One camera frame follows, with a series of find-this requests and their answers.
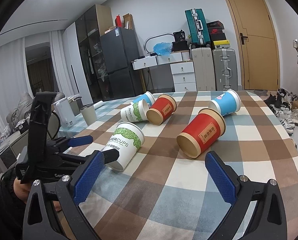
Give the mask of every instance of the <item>curtain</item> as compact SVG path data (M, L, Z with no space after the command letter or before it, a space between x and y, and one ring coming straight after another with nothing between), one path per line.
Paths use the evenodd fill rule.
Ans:
M41 83L41 91L54 92L51 58L40 60L27 66L28 76L33 93L38 92Z
M25 38L0 47L0 133L7 125L6 116L18 106L25 92L31 97L25 57Z
M62 43L61 31L49 32L50 51L52 64L58 84L59 91L69 97L74 95L66 66L65 53Z

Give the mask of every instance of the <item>red paper cup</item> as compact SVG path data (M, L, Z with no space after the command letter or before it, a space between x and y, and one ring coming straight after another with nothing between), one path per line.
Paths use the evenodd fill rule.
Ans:
M222 115L211 108L205 108L177 136L177 143L186 155L195 159L225 131L226 123Z
M147 111L147 119L154 125L160 125L177 109L177 103L170 95L161 95Z

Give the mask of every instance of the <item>brown curtain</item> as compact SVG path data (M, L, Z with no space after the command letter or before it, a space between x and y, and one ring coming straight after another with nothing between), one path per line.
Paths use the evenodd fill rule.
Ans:
M54 83L52 78L52 61L51 58L40 60L33 64L27 65L28 77L33 90L33 94L41 91L54 92Z

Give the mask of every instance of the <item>paper cup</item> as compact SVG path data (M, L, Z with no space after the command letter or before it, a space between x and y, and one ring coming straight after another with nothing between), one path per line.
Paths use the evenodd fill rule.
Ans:
M82 116L85 119L88 126L92 125L98 119L93 105L83 107L80 110L80 112L82 113Z
M239 95L232 89L209 102L209 108L218 111L222 116L238 112L241 109Z
M190 158L197 158L226 131L226 123L217 111L205 108L177 136L180 149Z
M147 119L147 111L149 110L146 100L142 99L133 105L126 106L121 109L120 115L124 122L142 122Z
M145 135L139 127L129 122L120 123L102 150L119 151L119 158L108 166L116 171L123 171L144 142Z
M150 123L160 125L177 109L177 103L170 95L161 95L147 112Z
M154 102L156 101L155 98L153 97L153 95L147 91L145 92L142 96L139 96L138 98L136 98L135 100L133 100L131 102L131 104L134 104L136 102L139 102L141 101L142 99L146 100L146 102L148 103L149 105L149 108L154 104Z

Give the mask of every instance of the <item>white device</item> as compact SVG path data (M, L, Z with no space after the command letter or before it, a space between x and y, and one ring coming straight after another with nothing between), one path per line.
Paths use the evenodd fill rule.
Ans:
M59 116L60 124L63 128L73 126L77 122L76 117L74 116L73 111L70 107L68 98L60 99L53 105L55 107L56 113Z

